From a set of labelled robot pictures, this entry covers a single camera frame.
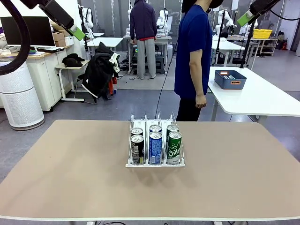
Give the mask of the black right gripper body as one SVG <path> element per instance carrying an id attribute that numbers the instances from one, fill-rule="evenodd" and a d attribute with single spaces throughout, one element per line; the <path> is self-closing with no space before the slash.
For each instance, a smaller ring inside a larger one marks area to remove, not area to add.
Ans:
<path id="1" fill-rule="evenodd" d="M 272 9 L 280 0 L 255 0 L 249 7 L 252 15 L 263 15 Z"/>

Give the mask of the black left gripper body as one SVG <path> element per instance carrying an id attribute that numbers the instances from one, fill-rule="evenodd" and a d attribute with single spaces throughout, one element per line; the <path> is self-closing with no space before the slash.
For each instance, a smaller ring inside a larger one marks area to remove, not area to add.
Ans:
<path id="1" fill-rule="evenodd" d="M 41 0 L 39 7 L 52 21 L 65 30 L 70 30 L 73 27 L 73 18 L 55 0 Z"/>

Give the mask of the person's right hand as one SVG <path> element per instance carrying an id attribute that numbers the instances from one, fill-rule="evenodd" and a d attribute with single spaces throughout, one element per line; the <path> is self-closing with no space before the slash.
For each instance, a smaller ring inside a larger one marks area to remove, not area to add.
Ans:
<path id="1" fill-rule="evenodd" d="M 197 94 L 195 97 L 195 106 L 196 108 L 202 109 L 207 105 L 206 96 L 204 94 Z"/>

